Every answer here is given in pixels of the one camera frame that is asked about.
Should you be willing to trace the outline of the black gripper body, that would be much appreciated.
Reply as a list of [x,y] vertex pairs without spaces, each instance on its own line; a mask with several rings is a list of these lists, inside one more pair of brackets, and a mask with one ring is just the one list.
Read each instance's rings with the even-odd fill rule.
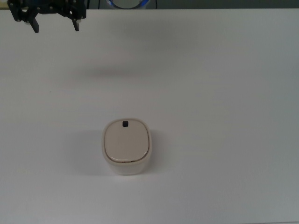
[[29,14],[33,9],[43,14],[59,13],[69,14],[70,7],[67,0],[23,0],[21,13]]

